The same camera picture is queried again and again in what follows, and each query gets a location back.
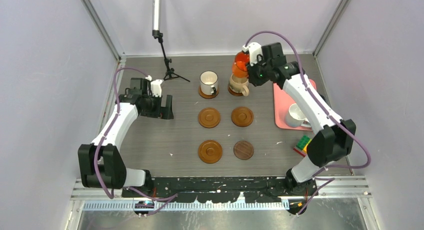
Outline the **orange ceramic mug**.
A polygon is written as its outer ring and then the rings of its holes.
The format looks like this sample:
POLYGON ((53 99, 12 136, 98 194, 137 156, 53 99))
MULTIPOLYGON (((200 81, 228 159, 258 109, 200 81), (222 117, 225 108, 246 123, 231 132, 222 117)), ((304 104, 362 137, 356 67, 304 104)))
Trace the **orange ceramic mug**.
POLYGON ((232 73, 237 78, 248 78, 247 65, 250 63, 250 57, 247 53, 239 52, 232 65, 232 73))

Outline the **pink plastic tray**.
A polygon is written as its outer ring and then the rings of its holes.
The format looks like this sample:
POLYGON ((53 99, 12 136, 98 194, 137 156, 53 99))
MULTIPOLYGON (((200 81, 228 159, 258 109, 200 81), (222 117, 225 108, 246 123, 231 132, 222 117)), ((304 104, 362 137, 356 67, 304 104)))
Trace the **pink plastic tray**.
POLYGON ((281 129, 288 130, 301 130, 301 131, 312 131, 311 127, 299 126, 299 127, 290 127, 285 123, 285 116, 289 110, 289 107, 292 104, 295 104, 295 101, 282 89, 278 87, 277 84, 273 84, 273 98, 274 98, 274 119, 275 124, 281 129))

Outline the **beige ceramic mug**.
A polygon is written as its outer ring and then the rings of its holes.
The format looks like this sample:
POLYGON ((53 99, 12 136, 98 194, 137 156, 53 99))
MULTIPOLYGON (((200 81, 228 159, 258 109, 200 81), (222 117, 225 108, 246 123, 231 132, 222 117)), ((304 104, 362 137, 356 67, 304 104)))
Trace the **beige ceramic mug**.
POLYGON ((228 85, 234 92, 242 93, 243 96, 248 96, 250 93, 249 80, 247 78, 239 78, 232 74, 228 85))

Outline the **cream ceramic mug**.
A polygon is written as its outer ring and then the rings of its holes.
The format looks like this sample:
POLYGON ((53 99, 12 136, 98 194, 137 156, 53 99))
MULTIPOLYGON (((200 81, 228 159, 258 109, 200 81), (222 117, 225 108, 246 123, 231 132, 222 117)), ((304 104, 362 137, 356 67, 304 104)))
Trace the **cream ceramic mug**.
POLYGON ((218 75, 213 71, 205 71, 200 75, 200 91, 202 94, 212 97, 218 94, 218 75))

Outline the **dark walnut wooden coaster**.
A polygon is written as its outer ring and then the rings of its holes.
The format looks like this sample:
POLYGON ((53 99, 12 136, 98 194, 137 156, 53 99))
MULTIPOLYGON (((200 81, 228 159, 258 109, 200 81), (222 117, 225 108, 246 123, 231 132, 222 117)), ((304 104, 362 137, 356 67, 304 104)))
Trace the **dark walnut wooden coaster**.
POLYGON ((248 160, 254 155, 254 147, 248 141, 238 141, 233 147, 233 153, 238 159, 248 160))

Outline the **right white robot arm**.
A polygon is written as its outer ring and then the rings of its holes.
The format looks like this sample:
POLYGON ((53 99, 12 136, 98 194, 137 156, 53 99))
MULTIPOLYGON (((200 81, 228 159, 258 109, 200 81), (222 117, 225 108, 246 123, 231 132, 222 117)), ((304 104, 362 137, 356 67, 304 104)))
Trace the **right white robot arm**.
POLYGON ((249 55, 246 69, 250 83, 260 86, 270 80, 277 84, 311 125, 314 137, 307 147, 307 156, 287 171, 283 181, 288 193, 299 195, 325 167, 351 152, 356 125, 326 104, 311 85, 300 60, 286 61, 279 42, 263 46, 252 42, 244 45, 242 51, 249 55))

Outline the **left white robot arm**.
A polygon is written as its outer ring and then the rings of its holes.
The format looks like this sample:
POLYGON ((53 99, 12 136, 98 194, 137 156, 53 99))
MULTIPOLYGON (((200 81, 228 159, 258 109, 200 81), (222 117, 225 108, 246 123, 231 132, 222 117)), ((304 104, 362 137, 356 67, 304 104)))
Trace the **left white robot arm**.
POLYGON ((139 117, 173 119, 172 95, 167 95, 162 106, 162 85, 164 80, 132 78, 130 87, 118 95, 114 111, 106 126, 90 144, 78 149, 81 182, 87 188, 122 189, 134 187, 141 197, 153 192, 151 174, 148 170, 127 168, 120 155, 123 140, 139 117))

